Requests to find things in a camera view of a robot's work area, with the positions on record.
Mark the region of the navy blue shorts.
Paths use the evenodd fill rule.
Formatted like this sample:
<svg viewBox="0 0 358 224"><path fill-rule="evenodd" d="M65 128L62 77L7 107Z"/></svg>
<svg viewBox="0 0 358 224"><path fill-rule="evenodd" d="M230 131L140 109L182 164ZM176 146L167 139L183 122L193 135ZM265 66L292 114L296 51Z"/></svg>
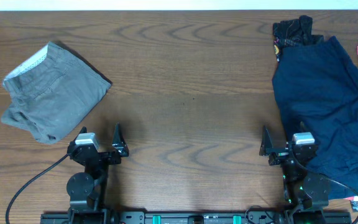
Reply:
<svg viewBox="0 0 358 224"><path fill-rule="evenodd" d="M349 123L358 68L337 38L315 45L287 47L272 79L285 133L300 132L303 121L318 150L307 168L335 180L330 198L358 192L349 181L346 126Z"/></svg>

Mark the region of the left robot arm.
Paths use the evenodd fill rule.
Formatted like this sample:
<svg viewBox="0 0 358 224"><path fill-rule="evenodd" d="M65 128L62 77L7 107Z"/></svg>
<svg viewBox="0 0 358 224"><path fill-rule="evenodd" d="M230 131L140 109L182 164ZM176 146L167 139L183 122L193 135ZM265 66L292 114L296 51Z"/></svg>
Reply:
<svg viewBox="0 0 358 224"><path fill-rule="evenodd" d="M109 167L121 163L129 156L128 146L122 136L120 124L114 129L112 151L99 152L95 133L83 127L69 144L67 154L85 170L70 177L67 193L70 196L69 223L119 223L119 215L104 204Z"/></svg>

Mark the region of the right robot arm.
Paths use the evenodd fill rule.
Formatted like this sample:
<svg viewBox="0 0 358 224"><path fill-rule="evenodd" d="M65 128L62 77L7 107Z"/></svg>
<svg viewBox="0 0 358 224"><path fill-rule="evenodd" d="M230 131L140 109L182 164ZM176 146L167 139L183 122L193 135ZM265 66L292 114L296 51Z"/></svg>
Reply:
<svg viewBox="0 0 358 224"><path fill-rule="evenodd" d="M323 207L328 205L329 180L309 171L307 163L316 156L318 145L310 132L295 133L285 147L274 147L264 126L259 154L283 172L283 194L289 203L281 213L269 215L273 223L325 223Z"/></svg>

